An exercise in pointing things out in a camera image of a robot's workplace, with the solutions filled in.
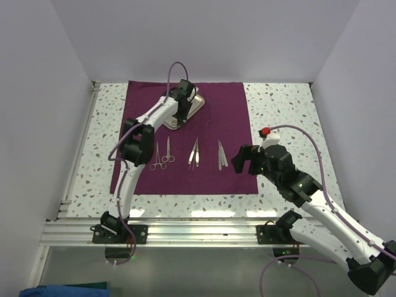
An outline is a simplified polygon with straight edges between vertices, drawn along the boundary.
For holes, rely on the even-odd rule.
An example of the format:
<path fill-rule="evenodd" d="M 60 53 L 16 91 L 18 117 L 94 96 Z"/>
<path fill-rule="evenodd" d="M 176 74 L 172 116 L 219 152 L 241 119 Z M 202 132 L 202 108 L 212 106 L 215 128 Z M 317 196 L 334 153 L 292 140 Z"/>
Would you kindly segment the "steel instrument tray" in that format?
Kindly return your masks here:
<path fill-rule="evenodd" d="M 195 98 L 193 99 L 193 101 L 192 101 L 192 105 L 191 105 L 191 108 L 190 108 L 190 110 L 189 110 L 189 112 L 188 112 L 188 114 L 187 114 L 186 119 L 184 119 L 184 120 L 185 120 L 185 124 L 186 124 L 187 122 L 189 122 L 189 121 L 192 119 L 192 117 L 193 117 L 204 105 L 205 105 L 205 99 L 204 99 L 204 97 L 201 96 L 201 95 L 199 95 L 199 94 L 197 94 L 197 95 L 195 96 Z M 175 116 L 170 116 L 169 118 L 167 118 L 167 119 L 165 120 L 165 122 L 163 123 L 163 125 L 164 125 L 166 128 L 168 128 L 169 130 L 172 130 L 172 131 L 178 130 L 178 129 L 173 129 L 173 128 L 171 127 L 171 122 L 172 122 L 172 120 L 174 120 L 174 119 L 176 119 Z"/>

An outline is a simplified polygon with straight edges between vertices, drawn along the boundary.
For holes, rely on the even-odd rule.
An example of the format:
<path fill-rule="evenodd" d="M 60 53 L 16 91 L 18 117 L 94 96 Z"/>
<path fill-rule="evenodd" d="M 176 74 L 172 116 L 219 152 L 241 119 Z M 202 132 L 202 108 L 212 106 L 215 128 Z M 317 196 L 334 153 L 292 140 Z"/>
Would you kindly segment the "broad steel tweezers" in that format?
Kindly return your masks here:
<path fill-rule="evenodd" d="M 194 142 L 194 146 L 192 148 L 192 151 L 190 153 L 189 159 L 188 159 L 188 164 L 190 165 L 193 161 L 194 158 L 194 154 L 197 152 L 197 143 L 198 143 L 198 139 L 196 139 L 196 141 Z"/>
<path fill-rule="evenodd" d="M 195 142 L 195 155 L 194 155 L 194 162 L 195 162 L 195 166 L 196 167 L 199 166 L 199 160 L 200 160 L 200 157 L 199 157 L 199 140 L 196 139 L 196 142 Z"/>

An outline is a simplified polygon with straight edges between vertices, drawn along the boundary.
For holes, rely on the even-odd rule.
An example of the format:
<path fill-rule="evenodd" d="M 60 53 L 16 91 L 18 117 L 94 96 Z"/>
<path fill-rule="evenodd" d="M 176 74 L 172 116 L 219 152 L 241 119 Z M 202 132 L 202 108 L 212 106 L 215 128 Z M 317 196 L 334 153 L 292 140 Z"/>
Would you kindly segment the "purple surgical cloth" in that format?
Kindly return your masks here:
<path fill-rule="evenodd" d="M 243 84 L 199 83 L 197 94 L 205 99 L 205 105 L 192 119 L 178 130 L 172 131 L 161 125 L 155 133 L 154 155 L 140 174 L 135 194 L 148 195 L 215 195 L 255 194 L 257 179 L 252 175 L 236 174 L 233 165 L 218 169 L 218 140 L 227 157 L 235 156 L 240 146 L 250 144 L 251 130 L 247 100 Z M 124 123 L 146 113 L 165 94 L 167 84 L 130 82 L 124 110 Z M 173 163 L 166 163 L 163 170 L 150 170 L 155 162 L 156 144 L 160 156 L 166 154 L 166 141 L 170 137 Z M 199 140 L 199 166 L 189 170 L 188 159 L 194 142 Z M 120 163 L 116 162 L 111 192 L 114 194 L 119 178 Z"/>

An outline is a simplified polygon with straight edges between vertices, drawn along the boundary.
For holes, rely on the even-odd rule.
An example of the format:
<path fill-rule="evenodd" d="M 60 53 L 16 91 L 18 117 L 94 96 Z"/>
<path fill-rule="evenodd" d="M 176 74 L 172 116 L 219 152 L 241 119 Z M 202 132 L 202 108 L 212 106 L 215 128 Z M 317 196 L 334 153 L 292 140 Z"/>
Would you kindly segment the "thin pointed steel tweezers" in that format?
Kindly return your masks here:
<path fill-rule="evenodd" d="M 193 155 L 191 163 L 189 164 L 189 170 L 193 170 L 196 163 L 196 154 Z"/>

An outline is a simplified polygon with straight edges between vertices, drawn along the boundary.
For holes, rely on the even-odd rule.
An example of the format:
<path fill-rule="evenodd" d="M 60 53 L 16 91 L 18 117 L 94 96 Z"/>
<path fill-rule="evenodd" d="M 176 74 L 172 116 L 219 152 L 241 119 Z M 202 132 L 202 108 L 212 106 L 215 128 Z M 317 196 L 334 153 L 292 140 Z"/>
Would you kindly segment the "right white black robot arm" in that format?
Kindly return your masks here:
<path fill-rule="evenodd" d="M 258 226 L 258 233 L 283 243 L 297 241 L 309 245 L 346 270 L 352 283 L 374 296 L 395 273 L 395 241 L 384 241 L 325 197 L 322 185 L 297 169 L 291 154 L 282 145 L 262 148 L 243 145 L 231 162 L 242 173 L 265 176 L 281 196 L 318 220 L 325 230 L 317 230 L 300 214 L 289 210 L 273 225 Z"/>

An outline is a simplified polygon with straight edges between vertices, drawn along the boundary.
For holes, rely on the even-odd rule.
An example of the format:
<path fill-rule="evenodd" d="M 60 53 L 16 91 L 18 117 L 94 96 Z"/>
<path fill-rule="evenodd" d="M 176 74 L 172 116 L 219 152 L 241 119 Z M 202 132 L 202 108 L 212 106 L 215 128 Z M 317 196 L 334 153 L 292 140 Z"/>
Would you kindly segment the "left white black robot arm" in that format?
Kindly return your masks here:
<path fill-rule="evenodd" d="M 127 226 L 127 218 L 140 174 L 154 155 L 155 133 L 171 117 L 178 123 L 187 120 L 192 101 L 197 93 L 196 86 L 182 79 L 175 88 L 167 84 L 164 95 L 143 115 L 128 119 L 123 126 L 123 134 L 109 159 L 120 163 L 119 178 L 114 190 L 117 217 L 109 211 L 101 216 L 101 227 L 115 243 L 132 237 Z"/>

